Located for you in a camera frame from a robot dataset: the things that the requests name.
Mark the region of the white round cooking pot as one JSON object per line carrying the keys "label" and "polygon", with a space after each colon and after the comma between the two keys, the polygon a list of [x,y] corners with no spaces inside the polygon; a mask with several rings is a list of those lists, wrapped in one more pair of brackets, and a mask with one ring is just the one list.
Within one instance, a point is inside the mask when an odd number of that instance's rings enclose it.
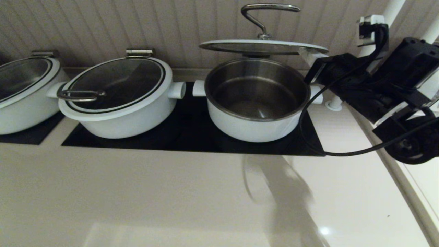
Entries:
{"label": "white round cooking pot", "polygon": [[263,58],[239,58],[196,80],[194,97],[207,99],[214,125],[245,142],[272,142],[290,134],[304,106],[321,87],[290,66]]}
{"label": "white round cooking pot", "polygon": [[185,82],[171,82],[159,97],[149,97],[107,114],[83,114],[69,108],[61,99],[57,102],[66,117],[77,120],[93,135],[105,139],[123,139],[137,136],[164,122],[174,111],[177,100],[184,98],[186,89]]}
{"label": "white round cooking pot", "polygon": [[58,99],[48,97],[47,91],[56,83],[66,83],[70,80],[63,68],[48,84],[12,103],[0,108],[0,135],[16,133],[31,128],[59,111]]}

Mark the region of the white countertop appliance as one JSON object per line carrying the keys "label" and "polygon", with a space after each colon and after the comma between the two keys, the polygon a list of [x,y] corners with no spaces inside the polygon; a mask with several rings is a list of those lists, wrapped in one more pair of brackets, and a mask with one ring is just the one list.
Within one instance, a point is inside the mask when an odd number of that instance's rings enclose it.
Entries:
{"label": "white countertop appliance", "polygon": [[430,105],[439,100],[439,66],[421,84],[418,91],[430,99]]}

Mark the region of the wide black induction cooktop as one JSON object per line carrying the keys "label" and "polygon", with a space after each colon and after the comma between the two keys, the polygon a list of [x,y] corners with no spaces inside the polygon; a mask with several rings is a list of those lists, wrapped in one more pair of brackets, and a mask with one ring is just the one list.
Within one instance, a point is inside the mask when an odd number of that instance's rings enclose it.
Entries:
{"label": "wide black induction cooktop", "polygon": [[93,135],[79,124],[62,145],[129,150],[321,156],[304,143],[298,129],[273,142],[252,143],[234,139],[213,124],[207,112],[206,99],[193,97],[191,94],[178,100],[171,115],[145,133],[125,139],[104,139]]}

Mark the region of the glass lid with white rim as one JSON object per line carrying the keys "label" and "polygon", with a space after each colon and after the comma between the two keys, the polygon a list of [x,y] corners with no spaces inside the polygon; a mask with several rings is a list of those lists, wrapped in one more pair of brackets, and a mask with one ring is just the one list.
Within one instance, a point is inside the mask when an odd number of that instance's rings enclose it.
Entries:
{"label": "glass lid with white rim", "polygon": [[0,109],[66,75],[60,61],[52,57],[28,57],[0,66]]}
{"label": "glass lid with white rim", "polygon": [[297,55],[300,47],[307,47],[314,49],[320,53],[327,53],[326,47],[318,46],[315,44],[298,43],[292,41],[278,41],[271,40],[268,30],[262,22],[257,20],[254,16],[249,14],[252,10],[277,10],[288,12],[300,12],[301,8],[290,4],[277,4],[277,3],[259,3],[248,4],[240,9],[243,17],[248,19],[251,23],[256,25],[262,30],[257,39],[223,39],[205,41],[199,44],[199,48],[229,52],[237,54],[261,54],[261,55]]}
{"label": "glass lid with white rim", "polygon": [[59,108],[78,121],[115,119],[138,111],[168,95],[173,81],[171,67],[152,57],[125,57],[91,67],[66,83],[68,96],[94,97],[92,102],[59,99]]}

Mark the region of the small black induction cooktop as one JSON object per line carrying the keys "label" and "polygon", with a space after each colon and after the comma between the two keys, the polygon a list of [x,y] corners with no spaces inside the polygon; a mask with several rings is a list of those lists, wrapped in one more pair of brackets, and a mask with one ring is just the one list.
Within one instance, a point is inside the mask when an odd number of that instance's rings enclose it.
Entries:
{"label": "small black induction cooktop", "polygon": [[44,122],[31,128],[16,133],[0,135],[0,143],[39,145],[63,119],[64,115],[59,111]]}

